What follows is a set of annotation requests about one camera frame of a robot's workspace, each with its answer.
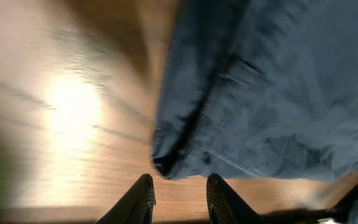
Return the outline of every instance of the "wood grain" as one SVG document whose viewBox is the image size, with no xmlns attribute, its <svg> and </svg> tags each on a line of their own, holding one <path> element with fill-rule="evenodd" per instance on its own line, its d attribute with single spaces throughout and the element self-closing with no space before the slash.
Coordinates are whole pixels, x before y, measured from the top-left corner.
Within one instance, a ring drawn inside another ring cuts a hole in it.
<svg viewBox="0 0 358 224">
<path fill-rule="evenodd" d="M 155 221 L 208 217 L 206 179 L 167 181 L 150 161 L 163 66 L 179 1 L 0 0 L 0 154 L 5 220 L 92 220 L 143 173 Z M 259 213 L 324 208 L 358 174 L 229 180 Z"/>
</svg>

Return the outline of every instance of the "wrinkled fabric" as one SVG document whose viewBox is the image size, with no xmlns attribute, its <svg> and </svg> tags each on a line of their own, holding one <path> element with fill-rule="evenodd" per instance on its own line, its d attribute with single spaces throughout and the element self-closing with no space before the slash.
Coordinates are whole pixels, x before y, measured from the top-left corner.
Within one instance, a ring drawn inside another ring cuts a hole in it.
<svg viewBox="0 0 358 224">
<path fill-rule="evenodd" d="M 165 178 L 356 171 L 358 1 L 188 0 L 160 96 Z"/>
</svg>

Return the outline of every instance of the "gray cloth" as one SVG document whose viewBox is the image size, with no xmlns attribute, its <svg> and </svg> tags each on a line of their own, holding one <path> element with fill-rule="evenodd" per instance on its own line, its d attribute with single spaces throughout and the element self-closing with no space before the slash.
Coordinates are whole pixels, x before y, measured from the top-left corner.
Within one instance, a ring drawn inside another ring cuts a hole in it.
<svg viewBox="0 0 358 224">
<path fill-rule="evenodd" d="M 188 0 L 160 95 L 165 178 L 358 170 L 358 0 Z"/>
</svg>

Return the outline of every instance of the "dark gray fabric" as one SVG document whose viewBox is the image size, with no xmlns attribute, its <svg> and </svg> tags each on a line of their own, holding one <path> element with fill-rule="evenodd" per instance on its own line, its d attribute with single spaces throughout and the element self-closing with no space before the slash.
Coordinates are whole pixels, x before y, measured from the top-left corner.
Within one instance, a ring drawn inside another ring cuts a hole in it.
<svg viewBox="0 0 358 224">
<path fill-rule="evenodd" d="M 358 170 L 358 1 L 186 1 L 154 143 L 168 179 Z"/>
</svg>

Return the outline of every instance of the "wooden surface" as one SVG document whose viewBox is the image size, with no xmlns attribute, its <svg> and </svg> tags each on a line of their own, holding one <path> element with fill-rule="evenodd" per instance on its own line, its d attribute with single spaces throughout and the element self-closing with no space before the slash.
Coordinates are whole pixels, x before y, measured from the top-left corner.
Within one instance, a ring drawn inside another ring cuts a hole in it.
<svg viewBox="0 0 358 224">
<path fill-rule="evenodd" d="M 5 220 L 94 220 L 143 173 L 154 220 L 207 218 L 206 179 L 161 179 L 150 161 L 179 1 L 0 1 Z M 358 181 L 229 180 L 257 212 L 324 208 Z"/>
</svg>

